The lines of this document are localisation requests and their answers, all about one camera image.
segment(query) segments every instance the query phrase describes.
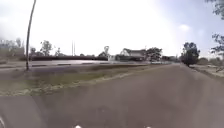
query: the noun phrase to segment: house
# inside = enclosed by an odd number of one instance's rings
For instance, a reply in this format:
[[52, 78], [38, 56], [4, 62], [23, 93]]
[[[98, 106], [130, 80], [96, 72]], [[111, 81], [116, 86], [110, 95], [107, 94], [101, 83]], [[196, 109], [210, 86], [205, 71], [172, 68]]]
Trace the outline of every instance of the house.
[[125, 56], [128, 60], [144, 60], [146, 58], [146, 50], [131, 50], [124, 48], [120, 56]]
[[113, 56], [113, 55], [108, 56], [108, 61], [115, 61], [115, 60], [116, 60], [116, 56]]

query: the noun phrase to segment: grassy median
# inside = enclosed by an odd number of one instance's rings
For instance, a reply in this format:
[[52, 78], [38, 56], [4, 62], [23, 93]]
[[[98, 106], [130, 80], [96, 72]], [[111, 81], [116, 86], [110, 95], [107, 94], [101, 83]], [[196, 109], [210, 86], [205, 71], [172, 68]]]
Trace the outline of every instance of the grassy median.
[[145, 70], [155, 66], [95, 66], [83, 72], [38, 73], [22, 72], [14, 76], [1, 78], [0, 95], [27, 94], [47, 92], [60, 88], [79, 86], [79, 83], [110, 78], [119, 74], [127, 74]]

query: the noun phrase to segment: street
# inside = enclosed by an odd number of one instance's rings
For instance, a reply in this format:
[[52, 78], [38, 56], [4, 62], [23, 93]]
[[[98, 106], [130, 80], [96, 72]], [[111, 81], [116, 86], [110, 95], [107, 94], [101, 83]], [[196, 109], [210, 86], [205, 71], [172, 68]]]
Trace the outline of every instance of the street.
[[9, 128], [223, 128], [224, 87], [183, 65], [50, 94], [0, 98]]

